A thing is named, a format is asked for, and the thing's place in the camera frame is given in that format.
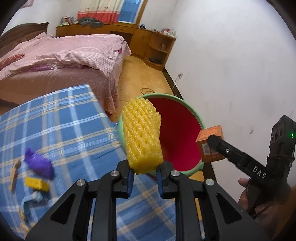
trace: red and white curtain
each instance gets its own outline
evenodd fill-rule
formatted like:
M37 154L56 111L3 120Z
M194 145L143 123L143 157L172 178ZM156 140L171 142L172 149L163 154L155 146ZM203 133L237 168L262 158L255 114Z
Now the red and white curtain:
M82 0L78 19L95 18L103 23L116 23L124 0Z

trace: black robotic device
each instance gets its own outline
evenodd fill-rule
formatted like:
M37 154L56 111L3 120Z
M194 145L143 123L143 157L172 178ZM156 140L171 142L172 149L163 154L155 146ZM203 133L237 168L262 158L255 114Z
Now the black robotic device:
M296 144L295 127L296 123L285 115L275 124L266 167L222 139L214 135L208 138L211 148L250 176L248 197L254 203L249 210L250 214L257 204L274 199L284 202L287 198L290 191L287 176L294 160ZM160 196L163 199L175 198L177 241L201 240L195 198L199 200L206 240L269 240L250 214L214 180L191 180L174 170L167 161L160 164L156 171ZM116 170L99 180L78 180L32 228L26 240L85 241L94 198L96 202L91 240L117 240L116 198L130 197L133 178L134 171L125 160L118 163Z

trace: pink bedsheet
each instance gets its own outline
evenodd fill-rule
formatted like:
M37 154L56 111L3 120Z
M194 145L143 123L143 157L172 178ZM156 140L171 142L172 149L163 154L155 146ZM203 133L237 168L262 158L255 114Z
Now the pink bedsheet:
M80 64L100 70L109 77L124 38L114 34L93 34L53 38L41 33L35 38L20 43L0 62L16 54L25 57L6 66L0 71L0 80L11 77L20 71L38 65L67 65Z
M22 104L59 89L89 84L104 110L113 114L119 106L117 85L123 60L130 54L127 43L123 42L122 52L108 77L101 70L79 67L16 73L0 81L0 99Z

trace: silver screw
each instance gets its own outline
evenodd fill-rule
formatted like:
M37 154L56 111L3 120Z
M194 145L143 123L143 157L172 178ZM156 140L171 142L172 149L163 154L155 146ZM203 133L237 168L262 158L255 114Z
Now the silver screw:
M83 185L85 184L85 180L84 180L84 179L79 179L79 180L76 182L76 184L77 184L78 186L83 186Z
M177 171L177 170L173 170L173 171L170 172L170 174L171 174L173 177L177 177L177 176L180 175L180 172Z
M208 185L208 186L213 186L215 184L214 180L213 179L207 179L205 181L205 183Z
M110 172L110 175L111 175L112 177L117 177L117 176L119 175L119 171L114 170L114 171Z

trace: blue window pane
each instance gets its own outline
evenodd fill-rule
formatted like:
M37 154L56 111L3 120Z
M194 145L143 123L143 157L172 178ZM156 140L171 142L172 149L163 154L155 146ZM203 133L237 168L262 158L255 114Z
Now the blue window pane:
M141 0L124 0L118 20L133 23L140 4Z

